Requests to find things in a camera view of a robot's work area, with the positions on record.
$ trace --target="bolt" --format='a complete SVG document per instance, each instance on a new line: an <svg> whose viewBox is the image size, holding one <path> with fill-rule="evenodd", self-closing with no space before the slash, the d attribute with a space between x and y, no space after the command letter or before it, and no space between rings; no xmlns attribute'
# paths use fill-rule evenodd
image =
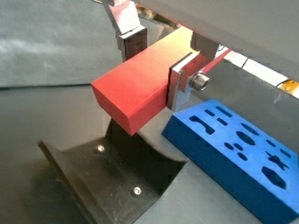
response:
<svg viewBox="0 0 299 224"><path fill-rule="evenodd" d="M99 151L99 152L104 152L104 150L106 150L106 147L104 147L103 145L99 145L99 146L98 146L98 151Z"/></svg>
<svg viewBox="0 0 299 224"><path fill-rule="evenodd" d="M142 188L138 186L138 187L135 187L135 189L132 190L132 194L135 195L135 196L139 196L140 194L142 194Z"/></svg>
<svg viewBox="0 0 299 224"><path fill-rule="evenodd" d="M198 91L203 90L210 83L210 78L202 74L202 72L198 72L192 77L190 81L190 85L194 89Z"/></svg>

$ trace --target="cutout hole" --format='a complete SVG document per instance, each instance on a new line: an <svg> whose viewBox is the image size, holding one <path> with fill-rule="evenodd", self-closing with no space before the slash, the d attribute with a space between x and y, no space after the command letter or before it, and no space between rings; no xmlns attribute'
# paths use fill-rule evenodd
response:
<svg viewBox="0 0 299 224"><path fill-rule="evenodd" d="M291 157L291 155L284 150L280 150L280 151L287 157Z"/></svg>
<svg viewBox="0 0 299 224"><path fill-rule="evenodd" d="M243 154L243 153L238 153L238 156L244 160L244 161L248 161L248 158L247 156Z"/></svg>
<svg viewBox="0 0 299 224"><path fill-rule="evenodd" d="M232 145L231 145L230 143L224 143L224 145L227 146L227 148L228 148L231 151L234 151L234 147L232 147Z"/></svg>
<svg viewBox="0 0 299 224"><path fill-rule="evenodd" d="M210 116L215 116L215 114L210 111L210 110L204 110L204 112L210 115Z"/></svg>
<svg viewBox="0 0 299 224"><path fill-rule="evenodd" d="M243 151L243 147L238 143L234 143L234 145L240 151Z"/></svg>
<svg viewBox="0 0 299 224"><path fill-rule="evenodd" d="M256 145L254 139L252 139L244 132L238 131L236 133L238 133L238 137L239 137L239 139L240 139L244 143L247 143L247 144L250 144L250 145Z"/></svg>
<svg viewBox="0 0 299 224"><path fill-rule="evenodd" d="M224 126L228 125L220 118L218 118L218 121L219 121L219 123L222 123Z"/></svg>
<svg viewBox="0 0 299 224"><path fill-rule="evenodd" d="M266 140L266 141L271 146L276 147L276 145L270 140Z"/></svg>
<svg viewBox="0 0 299 224"><path fill-rule="evenodd" d="M250 131L254 135L259 136L258 132L244 123L242 123L242 126L247 129L247 131Z"/></svg>
<svg viewBox="0 0 299 224"><path fill-rule="evenodd" d="M271 183L275 186L280 187L282 189L286 189L286 182L274 170L271 170L271 169L268 169L267 167L263 166L262 172L264 173L267 179L271 181Z"/></svg>
<svg viewBox="0 0 299 224"><path fill-rule="evenodd" d="M190 117L190 120L195 123L199 123L204 129L206 132L211 135L215 132L215 129L196 116L194 115L192 117Z"/></svg>
<svg viewBox="0 0 299 224"><path fill-rule="evenodd" d="M268 161L271 161L272 163L275 163L279 168L284 171L286 168L288 168L288 166L284 164L284 162L282 161L279 156L271 155L268 152L266 152L266 154L268 155Z"/></svg>
<svg viewBox="0 0 299 224"><path fill-rule="evenodd" d="M227 117L232 117L232 114L222 107L216 107L218 111Z"/></svg>

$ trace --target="red rectangular block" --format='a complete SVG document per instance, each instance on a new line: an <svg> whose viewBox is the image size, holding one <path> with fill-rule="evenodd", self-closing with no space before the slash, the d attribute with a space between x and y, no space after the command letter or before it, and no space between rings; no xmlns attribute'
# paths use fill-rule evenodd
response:
<svg viewBox="0 0 299 224"><path fill-rule="evenodd" d="M99 106L130 135L166 107L170 67L192 51L191 38L182 27L91 83Z"/></svg>

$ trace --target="black metal bracket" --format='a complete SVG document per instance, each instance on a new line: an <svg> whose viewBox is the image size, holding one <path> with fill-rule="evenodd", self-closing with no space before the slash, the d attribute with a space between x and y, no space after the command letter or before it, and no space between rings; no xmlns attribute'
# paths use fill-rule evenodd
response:
<svg viewBox="0 0 299 224"><path fill-rule="evenodd" d="M44 142L54 165L91 223L134 223L159 200L186 161L162 155L111 121L106 137L59 151Z"/></svg>

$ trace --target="blue foam block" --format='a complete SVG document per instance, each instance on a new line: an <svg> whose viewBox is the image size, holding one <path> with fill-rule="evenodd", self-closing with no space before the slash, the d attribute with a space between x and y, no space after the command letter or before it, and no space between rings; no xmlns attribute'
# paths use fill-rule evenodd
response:
<svg viewBox="0 0 299 224"><path fill-rule="evenodd" d="M297 153L218 101L175 113L163 135L264 223L299 216Z"/></svg>

